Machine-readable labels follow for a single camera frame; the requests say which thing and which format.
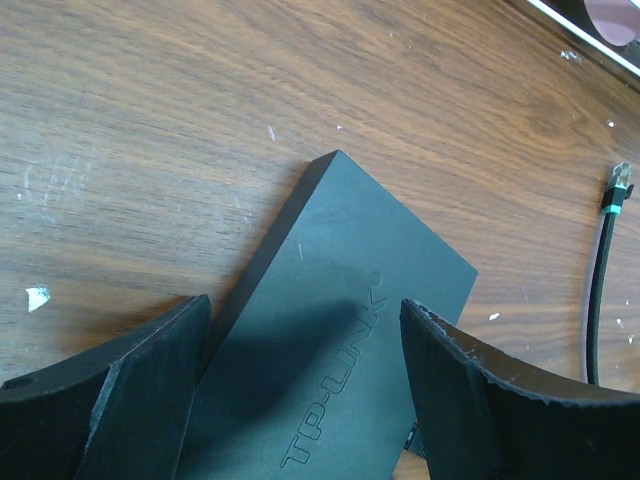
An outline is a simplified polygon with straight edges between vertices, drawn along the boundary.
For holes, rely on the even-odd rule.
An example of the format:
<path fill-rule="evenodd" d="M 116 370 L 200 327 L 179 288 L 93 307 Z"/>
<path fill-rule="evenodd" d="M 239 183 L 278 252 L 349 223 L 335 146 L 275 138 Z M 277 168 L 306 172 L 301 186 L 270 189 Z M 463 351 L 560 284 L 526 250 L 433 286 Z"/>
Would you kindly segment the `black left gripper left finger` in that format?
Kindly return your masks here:
<path fill-rule="evenodd" d="M 171 479 L 206 358 L 211 304 L 148 323 L 1 386 L 4 479 Z"/>

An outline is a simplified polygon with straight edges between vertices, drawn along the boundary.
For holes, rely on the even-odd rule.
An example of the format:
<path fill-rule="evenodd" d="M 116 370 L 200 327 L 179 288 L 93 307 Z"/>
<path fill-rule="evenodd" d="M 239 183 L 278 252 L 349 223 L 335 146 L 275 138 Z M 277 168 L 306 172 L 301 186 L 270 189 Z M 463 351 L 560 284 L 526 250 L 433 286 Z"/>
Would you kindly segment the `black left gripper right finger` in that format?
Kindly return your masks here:
<path fill-rule="evenodd" d="M 400 325 L 431 478 L 638 478 L 638 395 L 521 361 L 409 299 Z"/>

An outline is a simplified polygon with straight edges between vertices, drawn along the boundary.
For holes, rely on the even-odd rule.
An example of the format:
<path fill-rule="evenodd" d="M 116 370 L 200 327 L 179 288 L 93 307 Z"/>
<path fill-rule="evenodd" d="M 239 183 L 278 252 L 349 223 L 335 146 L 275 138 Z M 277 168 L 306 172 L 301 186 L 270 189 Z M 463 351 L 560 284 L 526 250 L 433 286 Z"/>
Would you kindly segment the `black network switch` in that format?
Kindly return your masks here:
<path fill-rule="evenodd" d="M 180 479 L 388 479 L 415 420 L 404 299 L 450 321 L 477 272 L 351 160 L 312 161 L 217 314 Z"/>

